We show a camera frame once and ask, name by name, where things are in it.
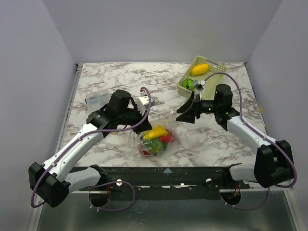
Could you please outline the yellow toy banana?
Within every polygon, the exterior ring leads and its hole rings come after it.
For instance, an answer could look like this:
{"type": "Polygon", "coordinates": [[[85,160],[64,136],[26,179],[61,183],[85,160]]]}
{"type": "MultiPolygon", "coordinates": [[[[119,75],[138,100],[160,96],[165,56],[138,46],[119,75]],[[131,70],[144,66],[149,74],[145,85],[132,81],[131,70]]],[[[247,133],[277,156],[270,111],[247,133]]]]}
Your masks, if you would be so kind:
{"type": "Polygon", "coordinates": [[[166,136],[168,134],[167,130],[164,129],[161,125],[154,127],[152,130],[146,132],[143,136],[144,140],[151,140],[158,138],[160,136],[166,136]]]}

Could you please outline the clear zip top bag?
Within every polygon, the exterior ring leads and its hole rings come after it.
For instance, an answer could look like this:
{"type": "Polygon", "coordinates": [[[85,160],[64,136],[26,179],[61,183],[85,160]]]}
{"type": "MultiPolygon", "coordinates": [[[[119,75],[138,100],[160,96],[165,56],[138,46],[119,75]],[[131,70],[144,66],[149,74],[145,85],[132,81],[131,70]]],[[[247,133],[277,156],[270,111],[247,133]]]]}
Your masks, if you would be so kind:
{"type": "Polygon", "coordinates": [[[128,147],[139,151],[144,157],[162,156],[178,141],[175,112],[153,121],[152,130],[140,134],[131,132],[128,137],[128,147]]]}

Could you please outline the green toy bell pepper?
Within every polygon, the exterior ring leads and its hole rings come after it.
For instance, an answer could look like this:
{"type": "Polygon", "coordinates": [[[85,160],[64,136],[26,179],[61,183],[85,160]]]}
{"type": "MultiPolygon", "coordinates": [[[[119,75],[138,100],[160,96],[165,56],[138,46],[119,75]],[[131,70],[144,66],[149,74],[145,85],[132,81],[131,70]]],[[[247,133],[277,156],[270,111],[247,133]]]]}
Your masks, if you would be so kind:
{"type": "Polygon", "coordinates": [[[152,155],[157,155],[160,151],[162,143],[158,138],[147,140],[143,142],[144,149],[150,152],[152,155]]]}

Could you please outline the red toy chili pepper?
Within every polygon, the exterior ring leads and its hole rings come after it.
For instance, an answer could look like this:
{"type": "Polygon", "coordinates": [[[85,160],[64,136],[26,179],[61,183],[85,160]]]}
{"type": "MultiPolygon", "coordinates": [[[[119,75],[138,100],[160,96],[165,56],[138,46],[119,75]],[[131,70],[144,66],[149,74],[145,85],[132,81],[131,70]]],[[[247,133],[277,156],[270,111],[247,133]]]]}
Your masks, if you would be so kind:
{"type": "Polygon", "coordinates": [[[170,130],[166,130],[167,131],[167,135],[163,135],[159,137],[159,140],[162,143],[171,143],[171,142],[175,142],[177,140],[177,136],[170,130]]]}

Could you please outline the red toy bell pepper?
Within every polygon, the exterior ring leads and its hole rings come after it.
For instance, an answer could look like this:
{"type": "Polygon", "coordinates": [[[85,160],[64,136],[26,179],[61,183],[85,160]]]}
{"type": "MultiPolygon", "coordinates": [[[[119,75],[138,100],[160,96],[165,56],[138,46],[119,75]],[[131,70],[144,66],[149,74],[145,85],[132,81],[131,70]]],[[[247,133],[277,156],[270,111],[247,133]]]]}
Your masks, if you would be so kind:
{"type": "Polygon", "coordinates": [[[152,156],[152,154],[150,152],[148,152],[147,150],[142,150],[141,153],[144,155],[144,156],[152,156]]]}

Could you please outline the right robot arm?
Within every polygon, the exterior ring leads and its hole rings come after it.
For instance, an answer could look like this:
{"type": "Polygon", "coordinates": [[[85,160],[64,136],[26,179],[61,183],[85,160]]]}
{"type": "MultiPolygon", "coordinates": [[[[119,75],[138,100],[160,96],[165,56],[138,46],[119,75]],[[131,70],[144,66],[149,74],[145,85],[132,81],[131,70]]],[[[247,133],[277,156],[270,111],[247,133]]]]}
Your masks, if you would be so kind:
{"type": "Polygon", "coordinates": [[[264,188],[277,186],[295,177],[290,144],[266,137],[248,122],[243,122],[240,113],[232,106],[233,92],[229,85],[216,86],[213,100],[201,100],[194,93],[177,110],[178,122],[195,123],[201,114],[213,114],[215,121],[224,130],[237,136],[255,154],[253,165],[234,164],[221,177],[222,185],[233,188],[239,181],[251,181],[264,188]]]}

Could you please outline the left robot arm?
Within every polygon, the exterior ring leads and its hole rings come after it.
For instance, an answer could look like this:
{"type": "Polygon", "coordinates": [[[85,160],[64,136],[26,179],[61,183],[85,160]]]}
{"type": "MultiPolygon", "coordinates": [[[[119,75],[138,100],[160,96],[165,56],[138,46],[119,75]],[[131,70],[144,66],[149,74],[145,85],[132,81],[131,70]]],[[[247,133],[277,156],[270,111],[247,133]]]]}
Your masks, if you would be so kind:
{"type": "Polygon", "coordinates": [[[148,121],[151,95],[146,87],[141,87],[140,92],[135,101],[129,92],[116,90],[107,104],[90,113],[80,131],[59,152],[42,164],[34,162],[29,167],[30,204],[33,208],[44,204],[57,207],[71,192],[86,187],[102,190],[106,186],[107,179],[98,166],[75,173],[71,170],[108,134],[126,130],[139,134],[152,129],[148,121]]]}

